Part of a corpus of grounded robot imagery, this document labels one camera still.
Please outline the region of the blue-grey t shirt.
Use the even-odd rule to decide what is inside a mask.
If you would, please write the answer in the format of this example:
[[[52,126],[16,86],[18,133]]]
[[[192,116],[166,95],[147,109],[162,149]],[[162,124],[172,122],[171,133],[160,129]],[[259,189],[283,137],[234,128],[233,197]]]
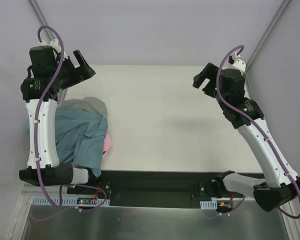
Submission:
[[[75,108],[57,108],[55,148],[60,164],[72,163],[101,175],[108,121],[103,114]]]

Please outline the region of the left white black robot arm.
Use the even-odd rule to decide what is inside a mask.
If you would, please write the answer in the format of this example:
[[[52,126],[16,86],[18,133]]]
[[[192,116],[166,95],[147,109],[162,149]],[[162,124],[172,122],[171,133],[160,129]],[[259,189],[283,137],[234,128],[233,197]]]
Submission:
[[[89,195],[95,191],[96,182],[89,178],[88,170],[60,163],[56,149],[58,93],[96,74],[79,50],[73,54],[78,67],[67,56],[61,59],[60,50],[50,45],[29,51],[31,65],[20,89],[28,114],[30,149],[27,167],[19,171],[19,178],[36,187],[78,184]]]

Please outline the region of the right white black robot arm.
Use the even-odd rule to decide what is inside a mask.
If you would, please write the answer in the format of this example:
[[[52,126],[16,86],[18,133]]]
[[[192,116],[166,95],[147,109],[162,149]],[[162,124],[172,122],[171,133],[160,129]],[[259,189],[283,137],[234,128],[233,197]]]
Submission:
[[[264,114],[258,104],[245,97],[245,78],[238,69],[221,70],[213,63],[193,78],[198,89],[209,80],[203,92],[217,100],[224,117],[245,139],[258,161],[263,178],[253,178],[234,171],[217,175],[205,192],[225,198],[232,192],[253,197],[266,212],[279,208],[300,193],[300,176],[289,165],[272,140]]]

